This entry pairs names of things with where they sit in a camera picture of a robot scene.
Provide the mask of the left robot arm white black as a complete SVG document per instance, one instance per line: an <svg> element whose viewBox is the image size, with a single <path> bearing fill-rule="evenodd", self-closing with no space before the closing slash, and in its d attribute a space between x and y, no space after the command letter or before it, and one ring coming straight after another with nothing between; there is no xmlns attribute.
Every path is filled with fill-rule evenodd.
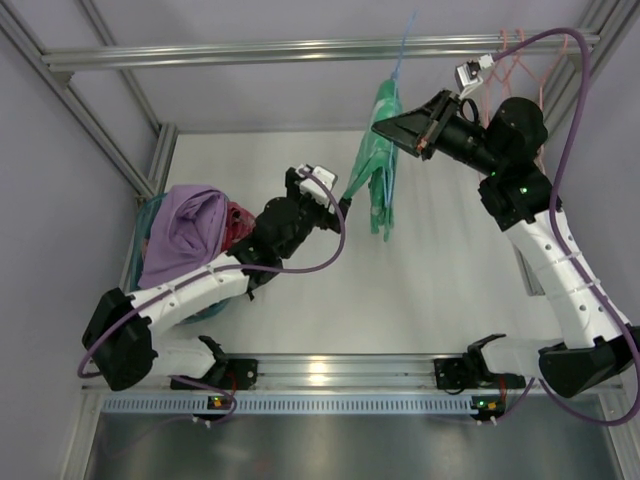
<svg viewBox="0 0 640 480"><path fill-rule="evenodd" d="M170 339L183 320L224 300L251 294L279 274L309 274L337 260L296 269L284 266L314 229L346 234L350 204L337 200L336 175L322 166L287 170L286 194L271 199L253 231L228 252L158 286L130 294L115 288L99 300L82 336L83 379L103 378L114 391L146 378L168 377L175 389L218 391L229 369L219 343L200 335Z"/></svg>

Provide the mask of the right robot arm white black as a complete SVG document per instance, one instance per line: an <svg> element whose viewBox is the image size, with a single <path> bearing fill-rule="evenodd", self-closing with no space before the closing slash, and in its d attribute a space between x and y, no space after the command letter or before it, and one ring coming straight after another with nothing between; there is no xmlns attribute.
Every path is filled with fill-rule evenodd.
<svg viewBox="0 0 640 480"><path fill-rule="evenodd" d="M548 132L531 100L510 97L488 126L463 115L465 102L440 91L414 110L373 123L374 133L423 160L439 152L483 175L481 203L525 258L560 325L558 339L527 340L492 334L463 357L480 381L500 374L542 380L572 398L628 369L638 328L616 324L597 298L599 282L577 247L552 184L535 163Z"/></svg>

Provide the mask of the green white patterned trousers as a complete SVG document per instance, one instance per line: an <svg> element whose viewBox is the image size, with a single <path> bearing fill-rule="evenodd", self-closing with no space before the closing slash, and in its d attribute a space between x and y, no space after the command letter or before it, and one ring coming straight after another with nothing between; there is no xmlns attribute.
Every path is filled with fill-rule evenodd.
<svg viewBox="0 0 640 480"><path fill-rule="evenodd" d="M376 134L373 124L388 120L401 113L397 80L384 80L378 87L367 128L351 170L346 190L342 197L352 200L364 186L369 190L370 229L373 235L381 233L388 242L394 227L394 191L398 148L389 140Z"/></svg>

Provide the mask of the blue wire hanger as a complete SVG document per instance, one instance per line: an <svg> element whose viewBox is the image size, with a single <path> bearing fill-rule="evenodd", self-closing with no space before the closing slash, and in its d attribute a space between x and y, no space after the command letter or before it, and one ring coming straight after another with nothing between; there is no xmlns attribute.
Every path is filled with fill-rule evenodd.
<svg viewBox="0 0 640 480"><path fill-rule="evenodd" d="M406 45L408 42L409 35L411 33L413 24L418 16L418 9L415 8L411 15L409 16L408 22L406 24L401 44L399 48L399 52L396 59L395 67L391 73L390 80L393 83L393 95L392 95L392 112L397 113L398 111L398 103L399 103L399 77L401 75L402 63L405 57ZM387 158L387 170L385 172L385 180L384 180L384 206L389 208L391 206L392 198L393 198L393 190L394 190L394 181L395 181L395 166L394 166L394 154L396 153L396 147L394 144L389 141L389 152Z"/></svg>

